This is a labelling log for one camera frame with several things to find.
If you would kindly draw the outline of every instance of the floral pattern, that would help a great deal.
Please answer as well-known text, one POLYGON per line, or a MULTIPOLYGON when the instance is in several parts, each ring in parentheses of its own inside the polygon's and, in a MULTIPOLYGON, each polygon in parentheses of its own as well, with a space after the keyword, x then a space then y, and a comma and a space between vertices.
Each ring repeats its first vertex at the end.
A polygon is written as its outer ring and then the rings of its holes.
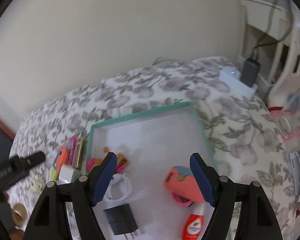
MULTIPOLYGON (((220 174, 234 182, 259 180, 270 199, 285 239, 294 227, 295 195, 291 166, 281 136, 263 101, 251 101, 219 81, 224 57, 160 63, 121 73, 94 85, 83 86, 55 99, 26 116, 13 142, 10 156, 43 151, 47 161, 11 187, 10 203, 22 203, 32 212, 39 195, 31 193, 30 177, 42 178, 59 147, 73 135, 86 135, 91 125, 107 119, 192 101, 214 151, 220 174)), ((236 229, 240 205, 231 224, 236 229)), ((67 205, 69 224, 78 239, 73 209, 67 205)))

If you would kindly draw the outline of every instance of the bottle label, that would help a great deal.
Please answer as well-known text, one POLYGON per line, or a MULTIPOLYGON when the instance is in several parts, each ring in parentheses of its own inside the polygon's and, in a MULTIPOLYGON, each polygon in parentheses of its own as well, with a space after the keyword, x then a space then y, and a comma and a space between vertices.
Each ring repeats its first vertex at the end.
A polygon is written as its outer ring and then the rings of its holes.
POLYGON ((197 218, 187 228, 189 235, 197 235, 201 231, 201 219, 197 218))

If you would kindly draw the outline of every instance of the red glue bottle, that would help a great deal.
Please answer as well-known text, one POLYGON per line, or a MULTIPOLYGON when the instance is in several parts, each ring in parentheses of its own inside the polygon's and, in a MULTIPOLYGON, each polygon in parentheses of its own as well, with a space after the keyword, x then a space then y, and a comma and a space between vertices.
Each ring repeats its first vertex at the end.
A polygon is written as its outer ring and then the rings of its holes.
POLYGON ((195 203, 192 214, 183 227, 182 240, 196 240, 203 225, 204 203, 195 203))

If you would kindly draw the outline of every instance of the purple package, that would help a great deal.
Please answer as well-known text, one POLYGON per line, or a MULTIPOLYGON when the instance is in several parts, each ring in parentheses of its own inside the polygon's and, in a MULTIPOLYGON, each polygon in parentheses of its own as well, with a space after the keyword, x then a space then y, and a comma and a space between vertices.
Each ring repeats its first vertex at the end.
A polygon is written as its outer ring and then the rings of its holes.
POLYGON ((78 140, 77 136, 73 136, 70 138, 70 147, 69 147, 70 155, 69 155, 68 165, 72 165, 73 157, 75 153, 75 146, 77 145, 77 140, 78 140))

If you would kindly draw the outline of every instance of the chair backrest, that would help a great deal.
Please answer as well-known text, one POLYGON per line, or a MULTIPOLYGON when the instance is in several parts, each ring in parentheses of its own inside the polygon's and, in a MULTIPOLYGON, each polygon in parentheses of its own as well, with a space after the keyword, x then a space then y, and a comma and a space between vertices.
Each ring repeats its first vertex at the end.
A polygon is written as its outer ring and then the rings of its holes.
POLYGON ((282 106, 289 94, 300 88, 300 18, 295 19, 284 69, 270 90, 268 107, 282 106))

